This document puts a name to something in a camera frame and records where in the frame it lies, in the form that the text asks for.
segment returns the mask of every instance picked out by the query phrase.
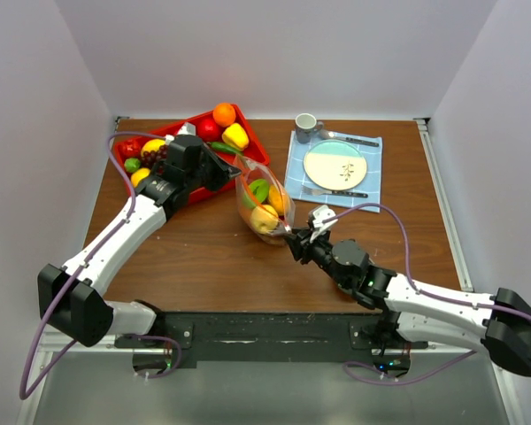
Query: blue placemat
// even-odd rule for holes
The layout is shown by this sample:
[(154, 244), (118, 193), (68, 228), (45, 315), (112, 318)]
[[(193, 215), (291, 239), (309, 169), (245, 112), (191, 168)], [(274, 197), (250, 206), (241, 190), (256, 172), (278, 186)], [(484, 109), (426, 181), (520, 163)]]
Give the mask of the blue placemat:
[[(289, 154), (287, 160), (287, 170), (285, 173), (285, 189), (293, 199), (300, 199), (302, 201), (315, 202), (318, 204), (337, 205), (351, 208), (352, 206), (363, 204), (365, 202), (380, 202), (381, 194), (381, 152), (383, 150), (383, 140), (381, 137), (363, 137), (362, 135), (346, 135), (344, 133), (336, 133), (339, 136), (351, 136), (357, 139), (378, 142), (380, 147), (374, 148), (371, 146), (363, 146), (361, 144), (349, 143), (354, 146), (358, 152), (364, 155), (368, 164), (367, 175), (364, 180), (353, 191), (367, 193), (367, 198), (362, 197), (340, 197), (337, 195), (321, 195), (314, 197), (313, 195), (305, 195), (301, 192), (303, 185), (310, 188), (322, 189), (309, 179), (309, 176), (304, 171), (303, 159), (309, 149), (316, 143), (320, 143), (322, 139), (320, 136), (315, 136), (309, 143), (299, 143), (295, 137), (295, 131), (291, 132), (291, 141), (289, 144)], [(379, 213), (380, 208), (369, 206), (363, 208), (366, 211)]]

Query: wire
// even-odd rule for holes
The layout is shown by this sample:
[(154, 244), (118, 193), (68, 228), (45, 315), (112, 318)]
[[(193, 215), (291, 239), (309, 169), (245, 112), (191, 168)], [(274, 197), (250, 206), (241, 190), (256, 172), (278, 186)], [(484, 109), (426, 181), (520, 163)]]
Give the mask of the wire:
[(136, 339), (146, 339), (148, 341), (163, 341), (167, 344), (173, 345), (177, 349), (177, 359), (175, 359), (175, 363), (171, 365), (168, 369), (166, 369), (164, 372), (161, 372), (160, 374), (150, 375), (148, 372), (143, 375), (146, 379), (155, 379), (155, 378), (163, 378), (164, 376), (168, 376), (171, 374), (177, 367), (179, 367), (181, 363), (181, 356), (182, 356), (182, 350), (181, 346), (177, 341), (174, 339), (171, 339), (167, 336), (153, 336), (153, 335), (130, 335), (132, 338)]
[[(106, 150), (108, 151), (108, 158), (110, 161), (114, 164), (116, 167), (116, 170), (119, 172), (119, 174), (124, 179), (124, 183), (127, 185), (129, 192), (130, 192), (130, 208), (126, 212), (126, 218), (122, 219), (106, 236), (100, 240), (100, 242), (90, 251), (90, 253), (85, 257), (84, 263), (88, 263), (100, 250), (103, 245), (108, 242), (108, 240), (113, 237), (116, 232), (118, 232), (124, 224), (126, 224), (127, 220), (130, 218), (132, 213), (134, 213), (135, 209), (135, 191), (134, 187), (132, 186), (132, 182), (130, 179), (128, 179), (126, 171), (119, 165), (116, 158), (114, 158), (114, 155), (112, 154), (111, 150), (111, 140), (114, 137), (118, 137), (119, 135), (139, 135), (142, 137), (150, 137), (150, 138), (156, 138), (156, 139), (162, 139), (165, 140), (165, 138), (161, 135), (150, 135), (148, 133), (140, 133), (137, 131), (121, 131), (118, 133), (114, 133), (113, 135), (110, 135), (105, 142)], [(27, 387), (27, 380), (29, 379), (29, 374), (31, 372), (32, 365), (34, 363), (35, 354), (37, 353), (37, 347), (39, 346), (40, 339), (42, 337), (43, 331), (45, 330), (45, 326), (47, 325), (47, 322), (50, 320), (51, 315), (57, 308), (59, 302), (63, 298), (63, 296), (66, 294), (66, 292), (71, 288), (71, 285), (74, 283), (75, 279), (79, 276), (79, 274), (84, 269), (83, 266), (77, 267), (77, 269), (74, 271), (74, 273), (69, 276), (69, 279), (67, 279), (67, 282), (61, 287), (58, 294), (53, 298), (51, 301), (49, 307), (47, 307), (47, 310), (43, 314), (42, 320), (39, 322), (39, 325), (37, 326), (37, 330), (35, 331), (34, 339), (32, 340), (32, 343), (29, 346), (29, 351), (27, 353), (26, 357), (26, 363), (24, 365), (24, 370), (22, 371), (21, 375), (21, 382), (19, 383), (19, 398), (22, 400), (25, 400), (29, 396), (32, 395), (32, 393), (35, 391), (37, 386), (40, 384), (40, 382), (43, 380), (43, 378), (49, 373), (52, 367), (55, 366), (55, 364), (65, 355), (65, 353), (76, 344), (76, 340), (71, 341), (69, 344), (67, 344), (63, 349), (58, 353), (57, 356), (55, 356), (51, 362), (43, 368), (42, 372), (35, 378), (35, 381), (31, 384), (31, 386)]]
[(464, 354), (462, 354), (460, 356), (457, 356), (457, 357), (455, 357), (454, 359), (452, 359), (450, 361), (447, 361), (442, 366), (439, 366), (437, 369), (431, 370), (430, 372), (427, 372), (427, 373), (425, 373), (425, 374), (423, 374), (421, 376), (418, 376), (416, 378), (413, 378), (413, 379), (410, 379), (410, 380), (407, 380), (407, 381), (396, 381), (397, 377), (394, 378), (391, 375), (385, 375), (385, 374), (381, 374), (381, 376), (389, 379), (389, 381), (385, 381), (385, 380), (383, 380), (383, 378), (380, 379), (379, 381), (376, 381), (374, 379), (363, 378), (362, 376), (358, 376), (356, 374), (353, 374), (352, 371), (350, 370), (350, 366), (359, 366), (359, 367), (363, 367), (363, 368), (368, 369), (368, 370), (372, 370), (372, 371), (377, 372), (379, 374), (381, 373), (381, 371), (378, 370), (376, 367), (368, 365), (367, 363), (359, 362), (359, 361), (346, 361), (346, 362), (344, 362), (342, 364), (342, 369), (344, 369), (344, 372), (350, 378), (355, 379), (356, 381), (360, 381), (362, 383), (370, 383), (372, 385), (381, 385), (381, 386), (384, 386), (384, 387), (403, 387), (405, 385), (411, 385), (413, 383), (420, 383), (422, 381), (425, 381), (427, 378), (430, 378), (431, 376), (436, 375), (439, 372), (442, 372), (447, 367), (451, 367), (451, 366), (456, 365), (457, 363), (459, 363), (459, 361), (462, 361), (464, 359), (468, 359), (470, 356), (473, 356), (475, 353), (476, 352), (465, 352)]
[[(469, 301), (462, 301), (459, 299), (444, 297), (442, 295), (434, 294), (433, 292), (429, 292), (427, 290), (420, 290), (419, 288), (417, 288), (417, 286), (415, 285), (415, 282), (413, 281), (412, 275), (411, 275), (411, 253), (409, 250), (409, 238), (407, 237), (407, 230), (405, 230), (405, 225), (403, 224), (401, 219), (399, 219), (397, 214), (395, 214), (393, 210), (387, 207), (386, 205), (382, 205), (376, 202), (367, 202), (365, 204), (356, 205), (344, 212), (336, 214), (334, 217), (330, 217), (329, 219), (323, 220), (323, 223), (327, 223), (332, 220), (340, 219), (346, 214), (349, 214), (353, 211), (359, 210), (360, 208), (364, 208), (367, 206), (377, 206), (381, 208), (382, 210), (386, 211), (387, 213), (389, 213), (389, 215), (391, 215), (391, 217), (393, 217), (393, 219), (396, 221), (397, 225), (399, 226), (401, 230), (401, 234), (404, 238), (404, 245), (405, 245), (405, 275), (407, 276), (407, 281), (409, 282), (409, 285), (413, 288), (415, 292), (417, 292), (418, 294), (423, 294), (429, 298), (436, 299), (438, 301), (443, 301), (446, 303), (452, 303), (456, 305), (463, 305), (463, 306), (474, 308), (474, 304)], [(490, 305), (490, 304), (476, 303), (476, 307), (488, 308), (489, 310), (496, 310), (502, 313), (513, 314), (514, 316), (518, 316), (521, 319), (525, 319), (526, 321), (529, 321), (531, 323), (530, 314), (523, 313), (518, 310), (513, 310), (512, 308), (504, 307), (503, 305)]]

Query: table top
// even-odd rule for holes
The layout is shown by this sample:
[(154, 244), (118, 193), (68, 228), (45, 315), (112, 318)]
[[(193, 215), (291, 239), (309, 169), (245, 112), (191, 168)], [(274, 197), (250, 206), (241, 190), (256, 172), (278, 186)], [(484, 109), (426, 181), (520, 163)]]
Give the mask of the table top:
[[(118, 130), (150, 131), (172, 120), (121, 120)], [(404, 222), (413, 278), (459, 290), (449, 241), (414, 121), (324, 120), (327, 128), (384, 140), (381, 201)], [(284, 181), (292, 120), (250, 120)], [(88, 229), (87, 243), (122, 209), (127, 193), (109, 163)], [(296, 226), (316, 205), (296, 201)], [(342, 208), (335, 207), (338, 213)], [(404, 272), (404, 245), (385, 212), (354, 212), (333, 227), (331, 241), (354, 238), (381, 267)], [(262, 242), (239, 217), (235, 190), (177, 212), (120, 269), (107, 300), (147, 301), (163, 310), (358, 312), (313, 263), (302, 266), (287, 247)]]

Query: transparent bag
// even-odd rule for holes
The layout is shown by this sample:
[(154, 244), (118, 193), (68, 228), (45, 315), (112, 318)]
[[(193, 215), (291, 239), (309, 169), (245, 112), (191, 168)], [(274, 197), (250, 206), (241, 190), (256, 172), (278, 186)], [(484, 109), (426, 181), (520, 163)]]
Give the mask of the transparent bag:
[(234, 166), (242, 170), (236, 177), (240, 216), (263, 241), (285, 244), (283, 235), (291, 232), (295, 218), (293, 199), (267, 166), (240, 155)]

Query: plate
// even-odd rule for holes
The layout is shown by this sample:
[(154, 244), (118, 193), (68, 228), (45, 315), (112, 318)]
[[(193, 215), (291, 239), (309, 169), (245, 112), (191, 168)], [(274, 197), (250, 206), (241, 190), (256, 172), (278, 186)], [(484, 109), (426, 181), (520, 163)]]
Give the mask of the plate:
[(348, 190), (366, 177), (368, 164), (364, 156), (346, 142), (324, 140), (304, 156), (304, 170), (321, 188)]

